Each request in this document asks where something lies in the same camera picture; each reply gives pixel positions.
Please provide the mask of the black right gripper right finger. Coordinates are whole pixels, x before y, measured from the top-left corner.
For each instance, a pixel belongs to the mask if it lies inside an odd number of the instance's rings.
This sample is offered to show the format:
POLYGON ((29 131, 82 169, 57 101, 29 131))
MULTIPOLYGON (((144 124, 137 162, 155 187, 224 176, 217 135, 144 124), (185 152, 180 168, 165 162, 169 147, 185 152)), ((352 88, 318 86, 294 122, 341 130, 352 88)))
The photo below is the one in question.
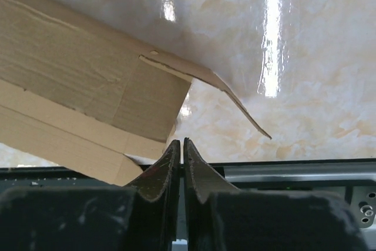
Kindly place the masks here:
POLYGON ((189 250, 367 250, 350 207, 324 191, 243 190, 184 140, 189 250))

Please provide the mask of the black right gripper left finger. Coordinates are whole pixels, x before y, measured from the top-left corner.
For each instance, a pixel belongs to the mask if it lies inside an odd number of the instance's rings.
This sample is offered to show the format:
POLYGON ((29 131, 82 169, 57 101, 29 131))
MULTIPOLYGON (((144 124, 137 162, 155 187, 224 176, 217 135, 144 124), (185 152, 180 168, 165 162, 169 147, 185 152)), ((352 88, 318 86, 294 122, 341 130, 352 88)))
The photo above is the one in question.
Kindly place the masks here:
POLYGON ((2 250, 171 250, 180 142, 122 187, 10 188, 1 194, 2 250))

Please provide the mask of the brown cardboard box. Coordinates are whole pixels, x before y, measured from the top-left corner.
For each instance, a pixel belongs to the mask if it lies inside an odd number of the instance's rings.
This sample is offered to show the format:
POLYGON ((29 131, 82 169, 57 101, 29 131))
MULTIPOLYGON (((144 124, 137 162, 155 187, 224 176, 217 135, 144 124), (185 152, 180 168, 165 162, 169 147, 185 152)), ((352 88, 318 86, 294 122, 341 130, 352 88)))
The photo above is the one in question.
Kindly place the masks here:
POLYGON ((53 0, 1 0, 1 142, 123 186, 158 159, 192 80, 213 71, 53 0))

